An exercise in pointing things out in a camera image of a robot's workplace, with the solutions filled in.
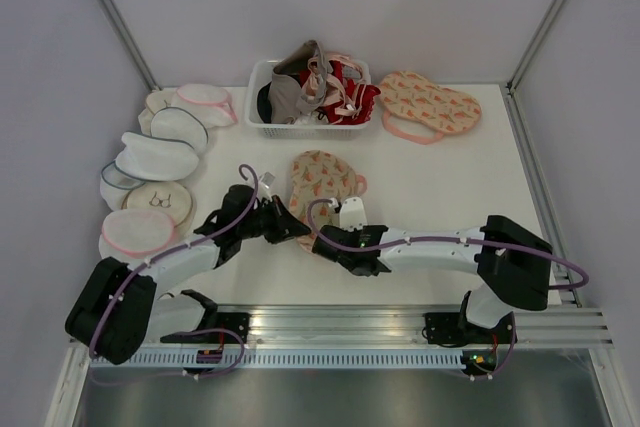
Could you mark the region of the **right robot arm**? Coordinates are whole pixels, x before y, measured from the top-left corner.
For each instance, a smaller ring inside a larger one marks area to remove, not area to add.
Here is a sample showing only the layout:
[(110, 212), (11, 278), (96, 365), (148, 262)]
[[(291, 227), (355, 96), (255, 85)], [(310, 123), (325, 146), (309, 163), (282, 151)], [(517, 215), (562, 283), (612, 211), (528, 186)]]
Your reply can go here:
[(359, 230), (325, 225), (312, 252), (355, 276), (407, 270), (473, 275), (480, 286), (465, 294), (454, 325), (478, 342), (516, 310), (544, 311), (550, 290), (552, 247), (511, 219), (491, 215), (486, 224), (451, 233), (418, 233), (366, 225)]

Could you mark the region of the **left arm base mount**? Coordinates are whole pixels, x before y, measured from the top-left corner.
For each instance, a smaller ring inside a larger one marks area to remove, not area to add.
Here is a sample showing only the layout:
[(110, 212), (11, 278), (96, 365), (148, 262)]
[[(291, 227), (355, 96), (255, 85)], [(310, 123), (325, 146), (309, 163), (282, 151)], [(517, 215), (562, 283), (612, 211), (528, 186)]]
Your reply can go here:
[(205, 314), (192, 329), (196, 335), (179, 334), (177, 331), (160, 337), (164, 344), (237, 344), (246, 342), (251, 315), (248, 312), (218, 312)]

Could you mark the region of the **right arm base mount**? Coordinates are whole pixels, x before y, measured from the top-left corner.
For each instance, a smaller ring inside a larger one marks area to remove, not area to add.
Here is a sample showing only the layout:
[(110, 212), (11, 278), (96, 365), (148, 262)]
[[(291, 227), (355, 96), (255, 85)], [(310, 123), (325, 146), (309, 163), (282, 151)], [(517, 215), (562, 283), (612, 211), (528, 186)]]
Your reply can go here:
[(468, 345), (509, 345), (515, 327), (511, 315), (502, 318), (496, 327), (478, 327), (467, 322), (460, 313), (431, 312), (424, 314), (422, 336), (429, 345), (461, 348)]

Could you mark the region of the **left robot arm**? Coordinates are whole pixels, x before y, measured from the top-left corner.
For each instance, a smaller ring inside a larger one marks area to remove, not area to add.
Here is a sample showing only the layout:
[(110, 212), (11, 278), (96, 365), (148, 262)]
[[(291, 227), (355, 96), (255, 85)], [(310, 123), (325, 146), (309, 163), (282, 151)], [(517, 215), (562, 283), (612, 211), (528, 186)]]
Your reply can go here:
[(253, 188), (233, 185), (220, 208), (182, 243), (149, 261), (98, 262), (64, 329), (93, 356), (114, 365), (128, 361), (145, 342), (209, 342), (218, 331), (216, 303), (192, 289), (175, 296), (170, 290), (223, 266), (246, 240), (277, 245), (310, 232), (278, 196), (259, 198)]

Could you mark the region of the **floral mesh laundry bag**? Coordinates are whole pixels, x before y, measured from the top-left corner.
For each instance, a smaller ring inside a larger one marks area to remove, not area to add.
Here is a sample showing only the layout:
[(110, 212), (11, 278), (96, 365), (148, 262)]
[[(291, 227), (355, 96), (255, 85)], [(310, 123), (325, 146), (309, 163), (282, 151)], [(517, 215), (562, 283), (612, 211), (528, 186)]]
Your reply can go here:
[(361, 196), (367, 190), (367, 180), (343, 159), (321, 150), (298, 155), (290, 169), (292, 194), (288, 210), (308, 225), (309, 204), (317, 199), (335, 198), (343, 201)]

